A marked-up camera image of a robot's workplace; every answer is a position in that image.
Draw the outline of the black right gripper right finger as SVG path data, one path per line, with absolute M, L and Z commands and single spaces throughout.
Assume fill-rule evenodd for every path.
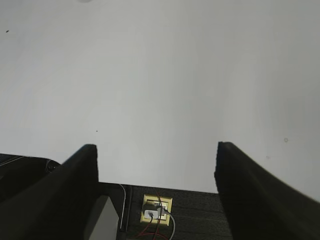
M 233 239 L 320 238 L 320 203 L 276 178 L 233 143 L 218 143 L 214 178 Z

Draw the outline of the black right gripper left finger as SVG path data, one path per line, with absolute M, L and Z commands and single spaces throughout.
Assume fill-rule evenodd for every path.
M 83 240 L 98 197 L 98 151 L 86 144 L 33 186 L 0 205 L 2 240 Z

